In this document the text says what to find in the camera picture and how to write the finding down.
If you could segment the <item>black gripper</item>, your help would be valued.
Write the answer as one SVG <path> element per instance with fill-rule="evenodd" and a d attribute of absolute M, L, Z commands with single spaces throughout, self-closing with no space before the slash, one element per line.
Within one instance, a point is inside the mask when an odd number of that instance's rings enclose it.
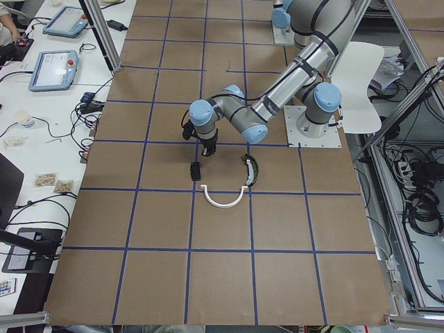
<path fill-rule="evenodd" d="M 214 134 L 209 139 L 200 138 L 200 142 L 203 145 L 203 149 L 202 149 L 202 153 L 201 153 L 202 156 L 207 157 L 208 156 L 207 153 L 209 153 L 210 155 L 215 154 L 217 139 L 218 139 L 217 133 Z"/>

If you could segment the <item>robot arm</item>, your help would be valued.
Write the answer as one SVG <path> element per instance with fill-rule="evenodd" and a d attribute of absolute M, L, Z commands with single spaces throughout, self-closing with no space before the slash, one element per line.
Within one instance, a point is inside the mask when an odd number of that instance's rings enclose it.
<path fill-rule="evenodd" d="M 227 119 L 249 144 L 258 144 L 268 133 L 267 124 L 293 98 L 305 104 L 298 131 L 319 138 L 331 116 L 341 107 L 341 92 L 317 79 L 318 71 L 337 57 L 350 40 L 355 23 L 352 1 L 276 1 L 272 22 L 294 33 L 298 55 L 278 79 L 248 106 L 240 88 L 230 85 L 207 99 L 194 101 L 182 122 L 184 139 L 195 137 L 203 145 L 205 157 L 216 151 L 217 121 Z"/>

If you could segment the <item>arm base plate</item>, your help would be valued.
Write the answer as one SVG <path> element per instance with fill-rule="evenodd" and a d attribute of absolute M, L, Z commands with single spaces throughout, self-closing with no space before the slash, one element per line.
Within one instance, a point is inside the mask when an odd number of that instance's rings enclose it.
<path fill-rule="evenodd" d="M 342 148 L 334 115 L 328 123 L 317 125 L 306 118 L 306 107 L 284 106 L 287 142 L 295 148 Z"/>
<path fill-rule="evenodd" d="M 280 46 L 295 46 L 296 42 L 299 42 L 298 38 L 295 38 L 296 34 L 290 26 L 279 28 L 276 25 L 272 25 L 273 29 L 273 41 L 274 44 Z"/>

